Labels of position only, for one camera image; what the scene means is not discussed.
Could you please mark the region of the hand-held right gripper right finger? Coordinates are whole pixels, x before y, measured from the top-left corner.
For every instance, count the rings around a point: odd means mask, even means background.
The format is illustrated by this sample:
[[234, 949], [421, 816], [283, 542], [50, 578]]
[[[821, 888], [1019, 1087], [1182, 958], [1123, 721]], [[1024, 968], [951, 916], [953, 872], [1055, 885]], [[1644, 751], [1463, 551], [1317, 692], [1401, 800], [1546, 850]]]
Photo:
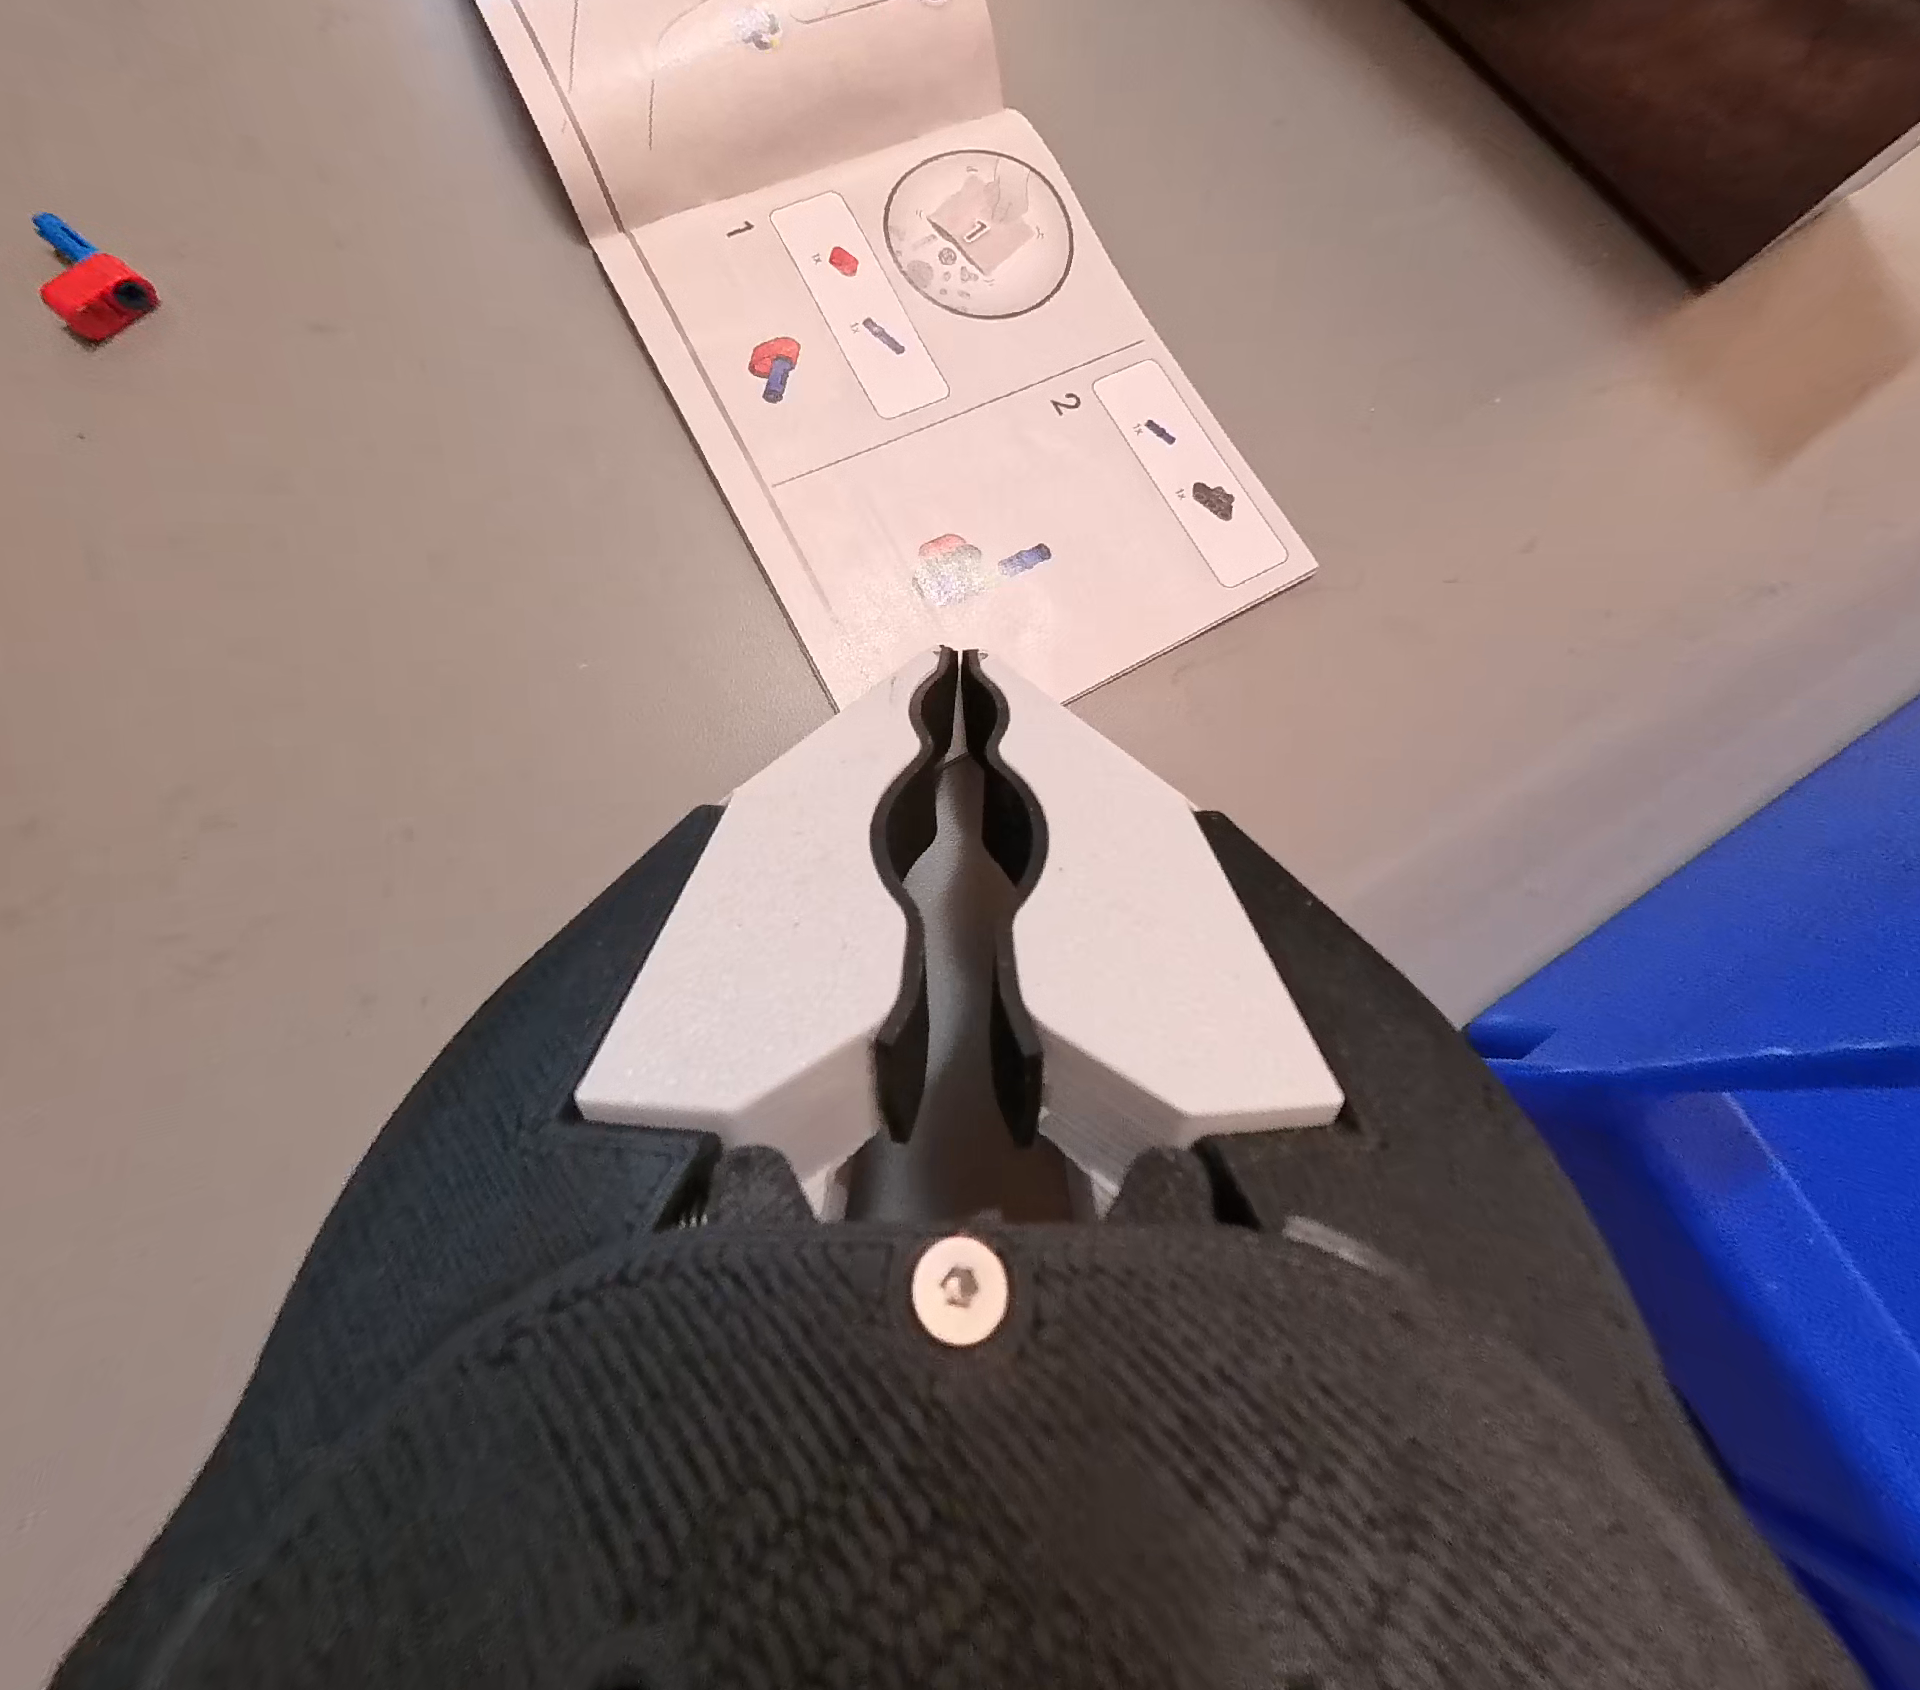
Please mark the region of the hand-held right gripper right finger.
[[995, 931], [989, 1056], [1019, 1147], [1098, 1214], [1143, 1152], [1332, 1127], [1346, 1103], [1196, 806], [1004, 659], [963, 652]]

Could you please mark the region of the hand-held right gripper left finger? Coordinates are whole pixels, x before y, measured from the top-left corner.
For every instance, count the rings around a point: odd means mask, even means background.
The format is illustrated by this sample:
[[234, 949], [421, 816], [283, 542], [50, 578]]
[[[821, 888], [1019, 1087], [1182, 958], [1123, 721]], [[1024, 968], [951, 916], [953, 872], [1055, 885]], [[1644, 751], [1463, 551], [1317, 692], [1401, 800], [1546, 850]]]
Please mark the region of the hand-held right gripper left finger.
[[776, 1150], [839, 1220], [851, 1161], [905, 1144], [928, 1076], [925, 924], [957, 654], [924, 651], [722, 805], [574, 1088], [590, 1124]]

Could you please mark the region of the white lego instruction booklet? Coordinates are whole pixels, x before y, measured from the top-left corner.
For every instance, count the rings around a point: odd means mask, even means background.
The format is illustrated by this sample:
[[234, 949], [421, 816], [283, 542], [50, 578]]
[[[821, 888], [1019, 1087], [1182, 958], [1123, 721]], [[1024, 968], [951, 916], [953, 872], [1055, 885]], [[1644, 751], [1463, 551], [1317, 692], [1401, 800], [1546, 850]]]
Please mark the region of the white lego instruction booklet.
[[841, 709], [1067, 702], [1317, 561], [1009, 108], [987, 0], [471, 0]]

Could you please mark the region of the red and blue lego assembly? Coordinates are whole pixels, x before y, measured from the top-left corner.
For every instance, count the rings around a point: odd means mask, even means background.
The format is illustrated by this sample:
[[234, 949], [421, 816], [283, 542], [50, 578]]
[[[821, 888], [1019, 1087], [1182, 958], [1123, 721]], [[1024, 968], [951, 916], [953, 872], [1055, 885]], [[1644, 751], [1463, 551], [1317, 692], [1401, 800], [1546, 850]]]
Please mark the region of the red and blue lego assembly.
[[160, 308], [143, 275], [100, 250], [60, 214], [36, 213], [30, 225], [60, 263], [38, 296], [68, 335], [86, 344], [107, 342]]

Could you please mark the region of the blue plastic bin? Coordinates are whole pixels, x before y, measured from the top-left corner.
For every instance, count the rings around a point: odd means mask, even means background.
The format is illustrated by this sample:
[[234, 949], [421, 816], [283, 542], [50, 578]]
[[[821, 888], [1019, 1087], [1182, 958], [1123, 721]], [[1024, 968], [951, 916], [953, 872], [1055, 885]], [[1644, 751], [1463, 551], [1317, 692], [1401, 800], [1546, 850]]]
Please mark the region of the blue plastic bin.
[[1918, 1685], [1918, 702], [1465, 1025], [1727, 1485]]

